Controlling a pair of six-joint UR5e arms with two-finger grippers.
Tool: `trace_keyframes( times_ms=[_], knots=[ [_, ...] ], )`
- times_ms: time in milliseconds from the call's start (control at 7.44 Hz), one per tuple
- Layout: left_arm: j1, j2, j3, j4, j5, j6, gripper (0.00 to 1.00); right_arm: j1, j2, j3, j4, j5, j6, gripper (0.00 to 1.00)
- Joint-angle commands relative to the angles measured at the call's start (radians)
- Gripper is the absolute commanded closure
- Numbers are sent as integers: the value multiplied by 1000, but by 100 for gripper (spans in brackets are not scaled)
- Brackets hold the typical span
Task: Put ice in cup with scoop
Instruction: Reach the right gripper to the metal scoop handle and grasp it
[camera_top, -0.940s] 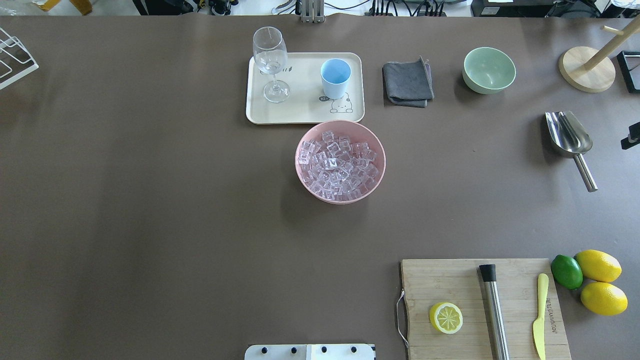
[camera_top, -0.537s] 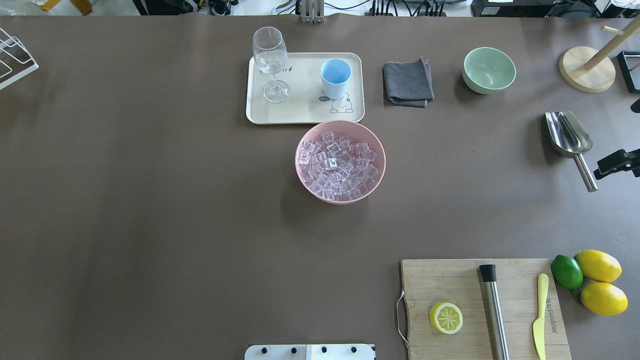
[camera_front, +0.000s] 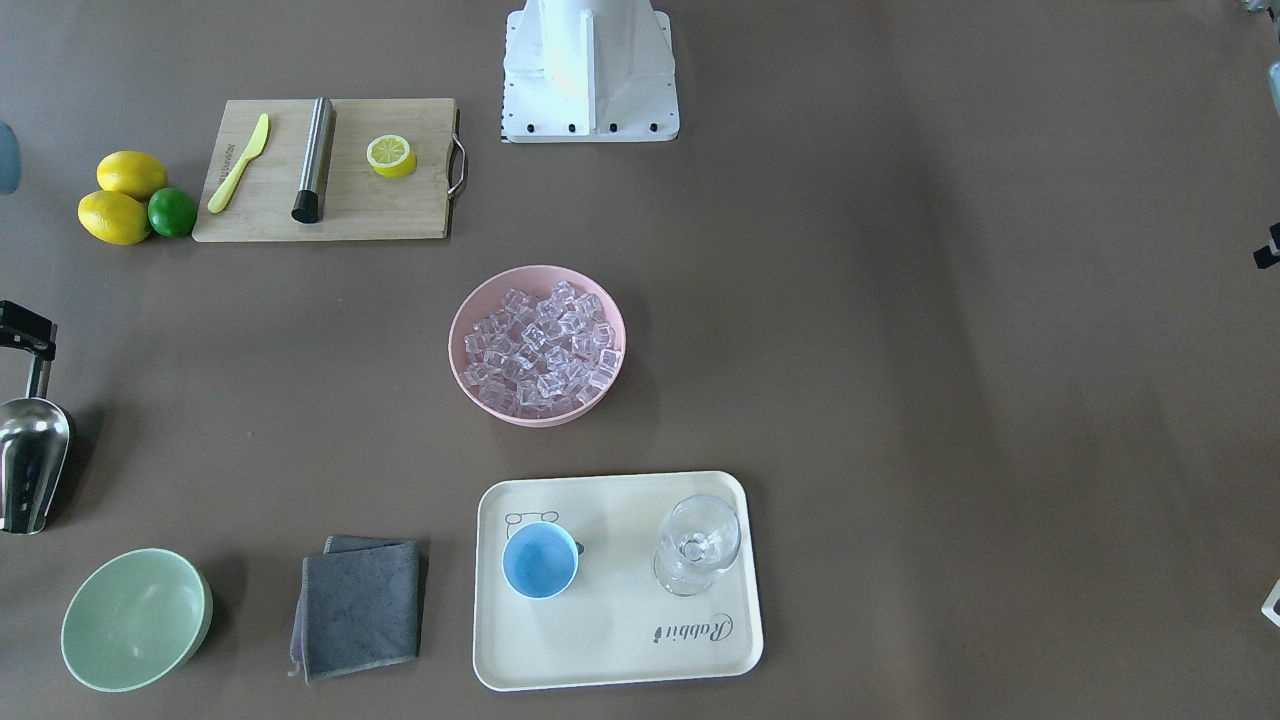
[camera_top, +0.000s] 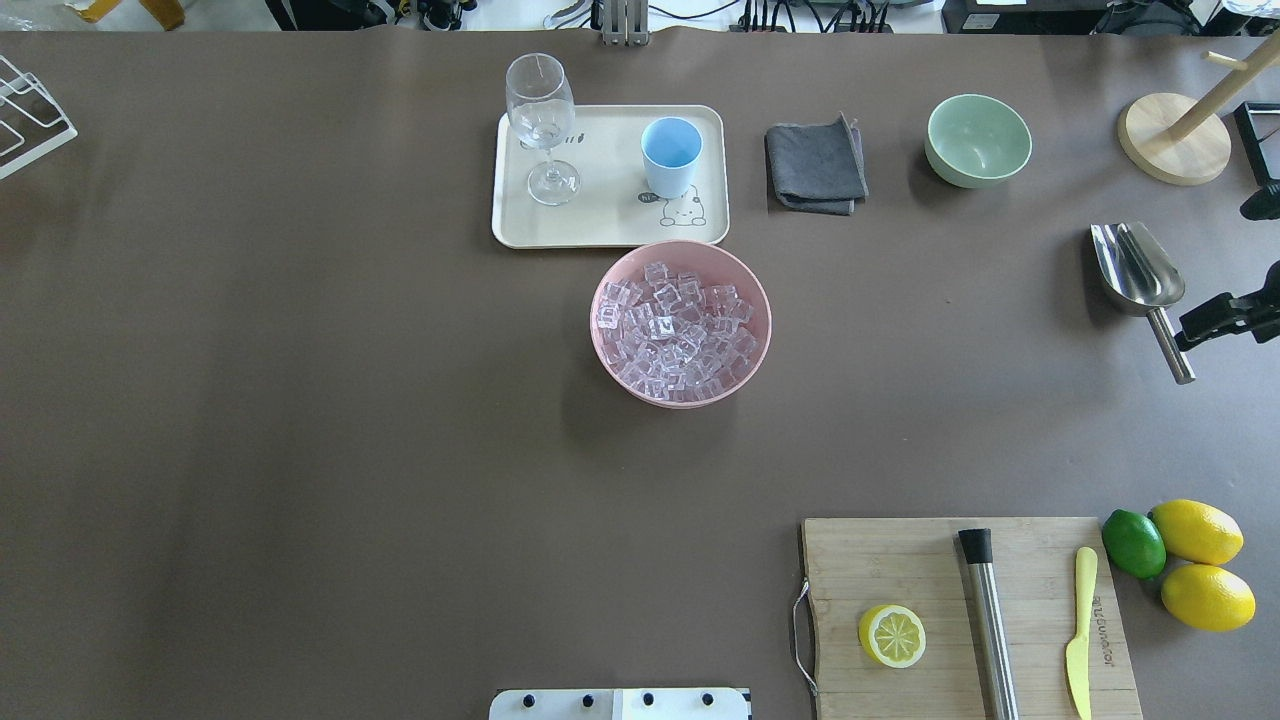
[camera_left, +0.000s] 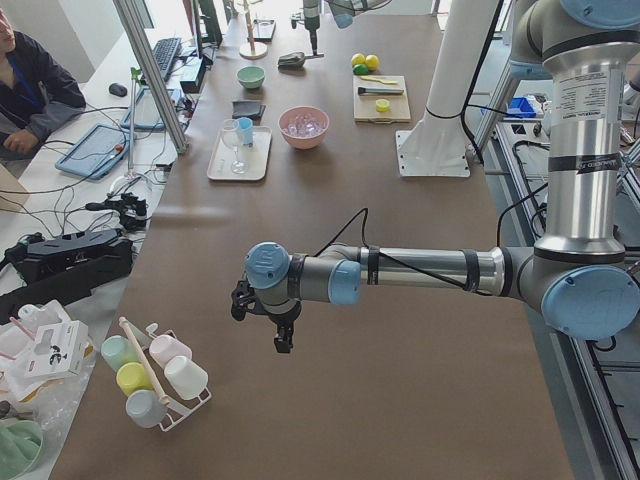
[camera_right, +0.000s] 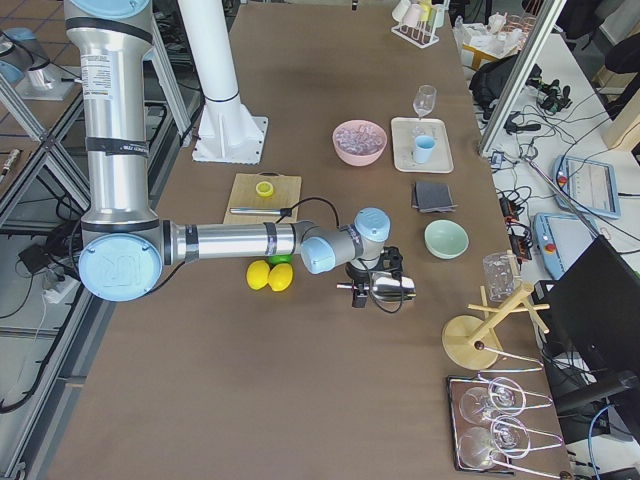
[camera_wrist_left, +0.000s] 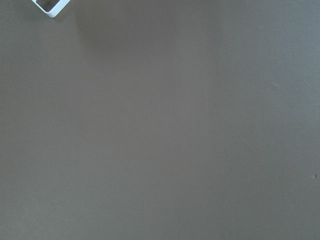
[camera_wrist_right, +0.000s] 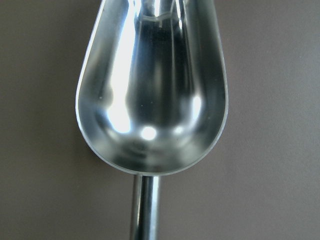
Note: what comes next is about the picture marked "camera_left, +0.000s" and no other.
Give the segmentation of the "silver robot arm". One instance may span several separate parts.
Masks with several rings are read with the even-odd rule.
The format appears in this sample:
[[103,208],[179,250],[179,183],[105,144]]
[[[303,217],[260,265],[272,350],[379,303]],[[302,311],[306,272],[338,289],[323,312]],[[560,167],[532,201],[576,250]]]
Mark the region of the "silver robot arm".
[[614,204],[624,74],[638,50],[635,1],[518,4],[511,70],[553,82],[546,228],[533,246],[478,252],[335,244],[310,256],[263,242],[246,255],[232,316],[268,317],[276,349],[287,353],[303,301],[348,305],[362,285],[401,285],[518,299],[581,340],[625,329],[638,313],[639,287],[614,237]]
[[[302,21],[308,31],[320,28],[320,13],[322,1],[304,0],[302,7]],[[343,29],[353,23],[353,19],[364,12],[383,8],[388,4],[384,0],[332,0],[326,1],[336,25]]]

